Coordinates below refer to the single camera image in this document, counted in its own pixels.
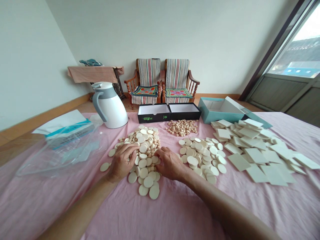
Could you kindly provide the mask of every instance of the jug handle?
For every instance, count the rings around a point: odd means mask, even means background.
[[[96,92],[93,95],[92,101],[93,101],[93,106],[97,110],[97,113],[101,117],[102,121],[107,122],[108,118],[106,117],[106,115],[104,115],[103,111],[101,110],[100,105],[99,105],[99,101],[98,101],[99,96],[102,94],[103,94],[103,92]]]

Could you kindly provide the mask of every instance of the window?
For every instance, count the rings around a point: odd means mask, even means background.
[[[307,78],[320,73],[320,4],[291,38],[268,73]]]

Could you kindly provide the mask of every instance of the hand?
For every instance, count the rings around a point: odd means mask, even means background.
[[[128,175],[136,160],[137,149],[139,147],[133,144],[122,144],[117,148],[110,170],[106,174],[108,181],[118,183]]]
[[[179,157],[167,147],[162,147],[155,152],[161,158],[161,164],[157,165],[157,170],[166,178],[181,181],[187,167],[181,162]]]

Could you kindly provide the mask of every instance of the pink tablecloth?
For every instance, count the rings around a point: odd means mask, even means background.
[[[320,163],[320,129],[283,113],[257,113],[274,125],[271,129],[295,150]],[[108,151],[139,125],[136,113],[128,113],[129,123],[119,129],[100,127],[102,145]],[[180,137],[169,135],[166,123],[150,123],[159,128],[162,146],[178,152]],[[198,137],[213,137],[210,125],[199,122]],[[0,168],[1,239],[33,239],[63,211],[80,198],[99,178],[99,167],[110,162],[107,154],[90,159],[81,173],[47,178],[38,175],[15,177],[27,156],[39,149],[36,144]],[[283,239],[319,239],[320,172],[294,174],[289,187],[253,183],[246,173],[231,163],[220,175],[216,187],[252,211]],[[157,200],[141,197],[138,182],[122,180],[94,216],[82,239],[225,239],[220,224],[190,189],[162,177]]]

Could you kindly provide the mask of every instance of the striped chair cover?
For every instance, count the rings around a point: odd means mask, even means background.
[[[160,79],[160,58],[138,59],[140,85],[144,87],[151,87],[157,85]],[[140,97],[132,96],[132,103],[134,104],[155,104],[157,97]]]
[[[188,59],[167,59],[166,89],[186,88],[188,70]],[[166,96],[166,103],[187,102],[189,102],[189,98],[174,98]]]

